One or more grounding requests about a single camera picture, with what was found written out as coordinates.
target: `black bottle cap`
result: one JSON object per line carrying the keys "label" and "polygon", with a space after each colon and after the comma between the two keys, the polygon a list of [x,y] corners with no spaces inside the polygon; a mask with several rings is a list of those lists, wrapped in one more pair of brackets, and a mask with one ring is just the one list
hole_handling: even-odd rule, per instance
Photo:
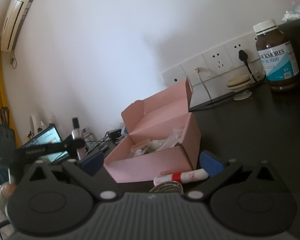
{"label": "black bottle cap", "polygon": [[78,129],[78,128],[80,128],[79,120],[78,120],[77,117],[72,118],[72,125],[73,125],[73,129]]}

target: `bottle label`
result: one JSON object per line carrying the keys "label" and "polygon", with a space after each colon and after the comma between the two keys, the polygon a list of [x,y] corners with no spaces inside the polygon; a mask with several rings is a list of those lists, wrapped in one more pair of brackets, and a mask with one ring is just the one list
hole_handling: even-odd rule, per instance
{"label": "bottle label", "polygon": [[281,81],[294,77],[299,67],[291,42],[258,51],[266,76],[270,81]]}

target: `box lid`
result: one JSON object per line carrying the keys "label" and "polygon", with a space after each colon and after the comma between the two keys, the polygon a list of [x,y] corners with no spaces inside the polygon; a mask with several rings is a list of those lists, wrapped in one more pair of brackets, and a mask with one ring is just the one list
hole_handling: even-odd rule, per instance
{"label": "box lid", "polygon": [[129,134],[152,127],[189,112],[192,86],[188,79],[144,100],[137,100],[122,113]]}

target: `red band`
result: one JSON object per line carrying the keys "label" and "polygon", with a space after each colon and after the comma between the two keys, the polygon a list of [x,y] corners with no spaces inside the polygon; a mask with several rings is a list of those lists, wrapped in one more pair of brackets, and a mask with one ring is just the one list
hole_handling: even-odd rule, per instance
{"label": "red band", "polygon": [[171,180],[181,183],[181,173],[172,174]]}

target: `person's hand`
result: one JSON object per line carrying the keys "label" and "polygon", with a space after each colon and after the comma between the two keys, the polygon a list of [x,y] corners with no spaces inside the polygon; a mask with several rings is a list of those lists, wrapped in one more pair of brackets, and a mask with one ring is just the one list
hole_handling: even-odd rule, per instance
{"label": "person's hand", "polygon": [[3,197],[8,200],[11,197],[12,193],[15,191],[16,187],[16,184],[10,184],[9,182],[2,184],[1,193]]}

